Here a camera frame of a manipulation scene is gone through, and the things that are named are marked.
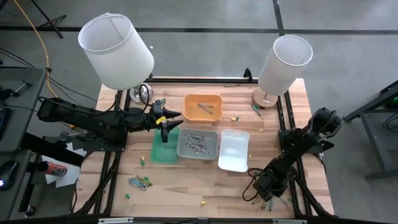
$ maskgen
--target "computer mouse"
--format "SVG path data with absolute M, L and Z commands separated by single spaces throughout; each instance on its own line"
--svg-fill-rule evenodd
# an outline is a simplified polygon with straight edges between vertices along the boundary
M 0 190 L 9 190 L 14 185 L 18 162 L 7 161 L 0 167 Z

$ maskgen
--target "butcher block tabletop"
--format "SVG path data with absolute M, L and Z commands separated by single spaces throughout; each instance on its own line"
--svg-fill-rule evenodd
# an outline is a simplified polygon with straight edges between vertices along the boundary
M 223 115 L 217 123 L 191 123 L 182 115 L 179 128 L 216 131 L 221 139 L 225 129 L 244 131 L 250 134 L 248 159 L 249 168 L 263 169 L 274 157 L 280 154 L 277 133 L 280 129 L 276 107 L 260 110 L 258 116 L 250 106 L 253 90 L 257 84 L 242 84 L 237 87 L 224 87 L 218 83 L 151 83 L 154 100 L 165 98 L 168 110 L 183 110 L 183 100 L 187 94 L 217 94 L 223 99 Z M 296 127 L 307 125 L 311 118 L 304 80 L 296 79 L 289 89 Z M 114 101 L 116 90 L 101 87 L 97 110 L 108 109 Z M 130 106 L 142 107 L 131 103 Z M 287 111 L 285 101 L 282 107 Z M 231 118 L 239 116 L 238 121 Z M 292 204 L 290 209 L 279 198 L 274 199 L 272 211 L 261 210 L 262 202 L 252 205 L 242 199 L 242 192 L 250 183 L 247 172 L 237 173 L 222 170 L 218 167 L 218 158 L 213 161 L 178 158 L 172 165 L 157 164 L 150 161 L 150 152 L 154 140 L 154 131 L 129 133 L 126 150 L 121 154 L 114 200 L 111 211 L 113 217 L 207 217 L 207 218 L 293 218 Z M 77 182 L 78 210 L 89 199 L 98 186 L 103 152 L 94 152 L 87 157 L 81 166 Z M 326 211 L 333 213 L 325 170 L 317 157 L 306 154 L 302 157 L 308 188 Z M 136 175 L 148 177 L 153 186 L 141 190 L 130 185 L 128 179 Z M 103 211 L 108 196 L 109 184 L 104 190 Z M 297 186 L 300 208 L 304 212 L 301 190 Z M 246 198 L 256 191 L 250 186 Z M 290 190 L 282 196 L 290 199 Z

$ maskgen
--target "white lampshade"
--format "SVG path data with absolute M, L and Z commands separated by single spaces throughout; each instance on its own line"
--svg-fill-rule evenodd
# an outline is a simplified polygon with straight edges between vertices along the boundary
M 126 16 L 106 13 L 94 18 L 78 40 L 101 82 L 114 90 L 140 85 L 154 69 L 154 57 Z
M 260 72 L 260 89 L 269 95 L 283 95 L 311 59 L 311 45 L 303 38 L 294 35 L 279 37 Z

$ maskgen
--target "gray floor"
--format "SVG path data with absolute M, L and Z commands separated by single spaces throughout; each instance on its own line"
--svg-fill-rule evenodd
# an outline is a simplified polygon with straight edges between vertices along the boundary
M 105 12 L 128 16 L 136 27 L 212 27 L 275 29 L 271 0 L 37 0 L 50 17 L 68 14 L 64 26 L 82 26 Z M 395 0 L 280 0 L 287 29 L 398 29 Z M 30 1 L 21 1 L 35 24 L 44 22 Z M 0 11 L 0 24 L 26 24 L 13 3 Z M 76 32 L 41 32 L 49 51 L 52 76 L 93 98 L 100 81 L 80 49 Z M 155 57 L 156 75 L 240 77 L 246 67 L 258 74 L 277 34 L 141 33 Z M 301 35 L 314 49 L 303 77 L 312 111 L 326 106 L 344 116 L 397 80 L 396 35 Z M 0 46 L 44 67 L 42 48 L 33 32 L 0 31 Z M 7 65 L 16 63 L 1 58 Z M 50 96 L 44 88 L 44 96 Z M 86 106 L 95 103 L 71 94 Z M 29 131 L 54 135 L 68 130 L 61 124 L 40 123 L 33 117 Z M 360 120 L 345 123 L 333 138 L 335 148 L 325 153 L 328 183 L 335 213 L 343 218 L 397 223 L 398 179 L 365 182 L 364 175 L 379 171 Z M 73 187 L 37 191 L 35 217 L 65 214 Z M 69 192 L 58 197 L 61 192 Z

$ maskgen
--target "orange plastic container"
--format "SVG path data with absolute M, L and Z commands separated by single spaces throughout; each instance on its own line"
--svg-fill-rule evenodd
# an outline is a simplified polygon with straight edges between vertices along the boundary
M 212 108 L 206 108 L 212 114 L 207 113 L 198 104 L 212 106 Z M 223 99 L 219 95 L 189 94 L 184 99 L 182 113 L 191 122 L 218 122 L 223 115 Z

